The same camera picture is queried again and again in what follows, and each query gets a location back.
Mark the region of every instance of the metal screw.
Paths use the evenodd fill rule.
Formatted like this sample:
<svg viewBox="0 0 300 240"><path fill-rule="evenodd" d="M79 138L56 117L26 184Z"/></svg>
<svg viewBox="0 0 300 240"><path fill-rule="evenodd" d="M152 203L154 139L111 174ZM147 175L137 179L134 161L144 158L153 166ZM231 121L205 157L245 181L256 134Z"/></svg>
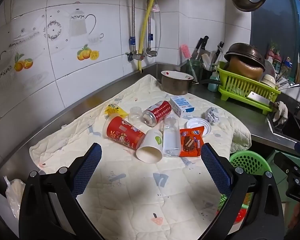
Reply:
<svg viewBox="0 0 300 240"><path fill-rule="evenodd" d="M67 172L67 168L66 167L61 167L60 169L59 169L59 173L61 173L61 174L64 174L64 173L66 173Z"/></svg>
<svg viewBox="0 0 300 240"><path fill-rule="evenodd" d="M243 169L241 167L236 167L235 168L235 172L239 173L239 174L242 174L243 173Z"/></svg>
<svg viewBox="0 0 300 240"><path fill-rule="evenodd" d="M267 176L268 178L271 178L271 177L272 177L272 173L269 172L269 171L266 171L266 176Z"/></svg>
<svg viewBox="0 0 300 240"><path fill-rule="evenodd" d="M36 171L31 171L30 172L30 177L33 178L37 175L37 172Z"/></svg>

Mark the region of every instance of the kitchen sink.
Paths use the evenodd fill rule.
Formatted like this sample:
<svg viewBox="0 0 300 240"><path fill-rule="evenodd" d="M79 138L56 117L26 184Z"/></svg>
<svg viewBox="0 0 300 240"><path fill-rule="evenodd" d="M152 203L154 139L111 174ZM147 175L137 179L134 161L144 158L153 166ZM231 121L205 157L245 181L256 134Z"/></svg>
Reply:
<svg viewBox="0 0 300 240"><path fill-rule="evenodd" d="M284 124L278 124L278 121L272 121L274 113L270 113L268 117L273 132L300 142L300 110L296 111L299 102L285 93L278 95L277 101L282 101L286 104L288 108L288 120Z"/></svg>

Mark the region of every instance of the yellow snack wrapper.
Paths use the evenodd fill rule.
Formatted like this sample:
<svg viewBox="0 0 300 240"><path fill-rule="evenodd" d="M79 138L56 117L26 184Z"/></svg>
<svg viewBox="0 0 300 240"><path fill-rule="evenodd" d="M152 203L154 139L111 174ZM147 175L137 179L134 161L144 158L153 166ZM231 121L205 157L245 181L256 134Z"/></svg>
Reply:
<svg viewBox="0 0 300 240"><path fill-rule="evenodd" d="M105 109L105 115L106 115L106 119L108 119L108 117L111 114L119 114L121 116L121 118L126 118L128 116L128 113L126 111L124 111L122 108L120 108L117 104L109 104L106 109Z"/></svg>

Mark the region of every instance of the white quilted cloth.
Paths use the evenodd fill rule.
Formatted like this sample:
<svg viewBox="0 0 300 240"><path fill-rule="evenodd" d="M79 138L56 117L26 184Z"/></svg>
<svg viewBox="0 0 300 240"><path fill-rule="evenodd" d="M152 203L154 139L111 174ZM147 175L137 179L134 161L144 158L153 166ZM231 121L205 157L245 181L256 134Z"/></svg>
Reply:
<svg viewBox="0 0 300 240"><path fill-rule="evenodd" d="M147 75L29 149L41 170L54 173L83 156L92 143L101 145L102 159L77 200L105 239L197 240L215 217L220 194L200 157L163 158L147 164L133 150L102 135L109 103L129 112L133 106L145 110L158 101L169 101L170 96ZM192 94L185 98L195 111L179 119L181 128L214 106L220 121L212 125L204 142L226 158L251 146L249 130L232 114ZM143 123L136 126L144 133L150 129ZM155 128L161 130L162 122Z"/></svg>

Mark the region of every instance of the yellow pipe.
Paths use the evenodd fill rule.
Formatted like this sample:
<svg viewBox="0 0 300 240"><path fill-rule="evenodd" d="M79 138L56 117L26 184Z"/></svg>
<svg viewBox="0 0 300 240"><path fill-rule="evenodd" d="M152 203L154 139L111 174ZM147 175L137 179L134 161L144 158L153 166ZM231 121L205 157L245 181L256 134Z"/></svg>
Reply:
<svg viewBox="0 0 300 240"><path fill-rule="evenodd" d="M154 3L154 0L149 0L146 16L143 21L142 31L141 31L141 35L140 35L140 39L139 39L139 52L138 52L139 54L141 54L143 52L143 43L144 43L144 39L145 39L145 35L146 35L148 18L149 18L153 3ZM138 70L140 70L140 72L142 72L141 61L138 61Z"/></svg>

